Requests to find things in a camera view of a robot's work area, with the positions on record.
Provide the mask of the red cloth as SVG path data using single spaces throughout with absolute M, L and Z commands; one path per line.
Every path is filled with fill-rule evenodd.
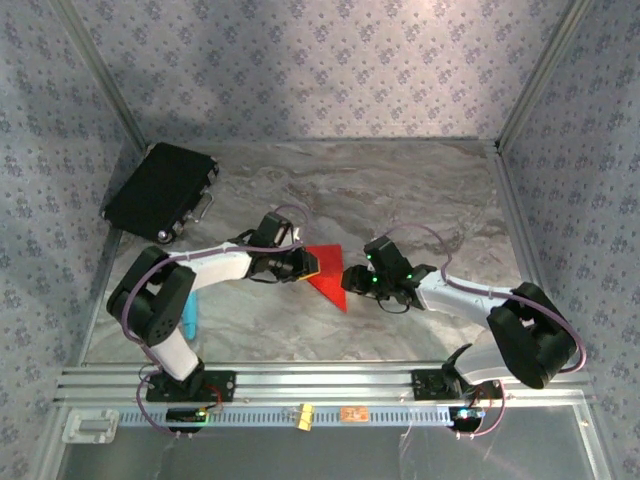
M 346 292 L 342 288 L 343 252 L 339 244 L 309 245 L 306 249 L 316 257 L 319 272 L 307 281 L 339 310 L 347 312 Z

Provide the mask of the light blue plastic tool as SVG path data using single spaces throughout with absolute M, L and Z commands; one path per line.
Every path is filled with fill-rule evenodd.
M 192 341 L 196 338 L 198 328 L 198 298 L 196 292 L 191 292 L 182 312 L 182 327 L 184 336 Z

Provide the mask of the black ribbed carrying case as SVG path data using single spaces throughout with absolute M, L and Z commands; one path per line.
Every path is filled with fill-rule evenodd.
M 210 158 L 169 143 L 156 143 L 103 211 L 114 228 L 158 244 L 176 237 L 172 226 L 189 215 L 204 190 L 211 192 Z

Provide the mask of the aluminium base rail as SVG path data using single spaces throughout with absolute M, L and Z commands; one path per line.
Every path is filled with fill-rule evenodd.
M 436 372 L 438 362 L 275 362 L 211 364 L 208 370 L 235 374 L 236 406 L 396 405 L 414 401 L 411 374 Z M 134 364 L 90 364 L 68 367 L 56 380 L 54 403 L 67 407 L 132 406 L 140 376 L 149 370 Z M 542 390 L 505 379 L 512 407 L 576 405 L 596 399 L 589 375 L 560 374 Z

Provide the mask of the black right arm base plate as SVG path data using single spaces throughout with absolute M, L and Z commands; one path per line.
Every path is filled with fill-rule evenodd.
M 411 387 L 415 400 L 494 400 L 502 396 L 495 381 L 472 385 L 454 370 L 444 368 L 412 370 Z

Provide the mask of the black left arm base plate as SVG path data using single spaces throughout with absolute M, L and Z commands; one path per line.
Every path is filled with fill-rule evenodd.
M 184 381 L 177 381 L 166 373 L 151 377 L 152 386 L 145 395 L 150 403 L 231 402 L 236 387 L 236 373 L 229 370 L 194 372 Z

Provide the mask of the aluminium side rail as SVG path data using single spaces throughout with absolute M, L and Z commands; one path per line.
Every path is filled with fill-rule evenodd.
M 497 195 L 521 277 L 523 280 L 530 281 L 541 287 L 547 297 L 555 302 L 551 287 L 548 285 L 543 273 L 534 236 L 525 215 L 524 207 L 518 196 L 515 183 L 512 181 L 507 169 L 507 163 L 495 142 L 490 142 L 489 148 L 492 154 Z
M 116 252 L 122 237 L 122 232 L 115 229 L 103 217 L 103 211 L 115 194 L 124 185 L 133 171 L 141 162 L 146 146 L 137 146 L 135 143 L 124 142 L 120 148 L 117 161 L 109 177 L 105 193 L 100 197 L 97 212 L 93 215 L 99 221 L 99 226 L 105 227 L 106 232 L 98 244 L 96 257 L 97 265 L 93 279 L 88 290 L 88 297 L 85 306 L 81 310 L 80 340 L 77 355 L 74 358 L 73 366 L 83 366 L 85 357 L 91 343 L 91 336 L 99 316 L 100 306 L 108 284 L 108 279 L 113 268 Z

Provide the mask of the white plastic bracket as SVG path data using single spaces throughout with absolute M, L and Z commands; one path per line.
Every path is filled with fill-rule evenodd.
M 113 409 L 72 409 L 62 433 L 65 444 L 110 444 L 120 413 Z

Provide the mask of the aluminium corner post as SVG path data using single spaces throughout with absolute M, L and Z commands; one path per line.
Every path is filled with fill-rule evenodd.
M 509 114 L 495 146 L 499 154 L 508 152 L 524 128 L 557 66 L 569 51 L 578 29 L 594 0 L 568 0 L 566 8 L 551 30 L 548 42 Z
M 147 142 L 72 0 L 48 0 L 126 135 L 139 152 Z

